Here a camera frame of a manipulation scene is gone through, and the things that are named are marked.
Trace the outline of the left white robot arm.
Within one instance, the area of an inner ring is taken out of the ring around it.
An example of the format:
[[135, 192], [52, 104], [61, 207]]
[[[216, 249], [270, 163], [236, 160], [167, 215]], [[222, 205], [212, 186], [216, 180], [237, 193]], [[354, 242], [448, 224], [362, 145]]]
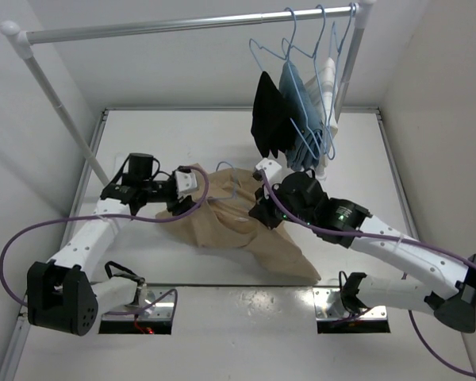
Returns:
[[106, 264], [108, 279], [90, 278], [120, 231], [137, 220], [151, 203], [163, 203], [177, 221], [195, 210], [192, 195], [199, 189], [190, 167], [178, 167], [158, 179], [160, 163], [152, 155], [129, 154], [103, 188], [89, 220], [47, 262], [34, 263], [27, 273], [27, 309], [31, 325], [84, 336], [106, 313], [140, 314], [144, 278], [124, 267], [117, 273]]

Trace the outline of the beige t shirt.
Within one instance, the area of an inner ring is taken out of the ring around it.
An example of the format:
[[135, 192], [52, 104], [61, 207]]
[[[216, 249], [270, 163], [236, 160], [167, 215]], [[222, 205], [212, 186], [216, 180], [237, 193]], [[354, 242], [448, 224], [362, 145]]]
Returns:
[[[221, 170], [222, 185], [209, 181], [207, 196], [228, 196], [232, 184], [230, 169]], [[208, 202], [207, 199], [191, 215], [161, 225], [175, 239], [198, 248], [236, 249], [253, 255], [265, 270], [300, 277], [309, 284], [318, 283], [321, 276], [302, 254], [283, 226], [270, 230], [248, 215], [255, 203], [255, 191], [260, 183], [252, 172], [236, 169], [239, 201]]]

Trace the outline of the light blue wire hanger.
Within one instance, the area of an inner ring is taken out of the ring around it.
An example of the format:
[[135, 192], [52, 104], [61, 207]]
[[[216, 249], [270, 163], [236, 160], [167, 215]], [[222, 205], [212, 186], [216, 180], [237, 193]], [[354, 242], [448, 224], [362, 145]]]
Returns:
[[208, 202], [223, 202], [223, 201], [238, 202], [239, 198], [238, 198], [238, 194], [237, 194], [238, 181], [237, 181], [237, 177], [236, 177], [236, 167], [232, 163], [230, 163], [229, 161], [226, 161], [226, 160], [219, 161], [217, 163], [216, 167], [215, 167], [215, 171], [208, 175], [209, 181], [211, 183], [215, 183], [215, 184], [220, 184], [220, 185], [223, 184], [224, 180], [223, 179], [218, 179], [218, 175], [221, 172], [221, 167], [222, 166], [225, 166], [225, 167], [227, 167], [228, 169], [231, 170], [230, 178], [227, 179], [227, 181], [232, 184], [231, 193], [228, 196], [213, 196], [213, 195], [209, 194], [207, 196], [207, 201]]

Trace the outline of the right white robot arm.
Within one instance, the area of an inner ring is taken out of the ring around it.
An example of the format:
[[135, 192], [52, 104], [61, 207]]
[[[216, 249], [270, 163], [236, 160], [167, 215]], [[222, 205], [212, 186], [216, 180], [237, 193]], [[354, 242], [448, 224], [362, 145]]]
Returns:
[[476, 330], [476, 254], [450, 254], [399, 232], [359, 204], [328, 197], [312, 170], [283, 177], [281, 167], [267, 161], [256, 165], [253, 177], [262, 184], [249, 215], [268, 229], [291, 222], [406, 275], [397, 280], [365, 272], [345, 276], [340, 303], [350, 315], [390, 306], [431, 315], [461, 333]]

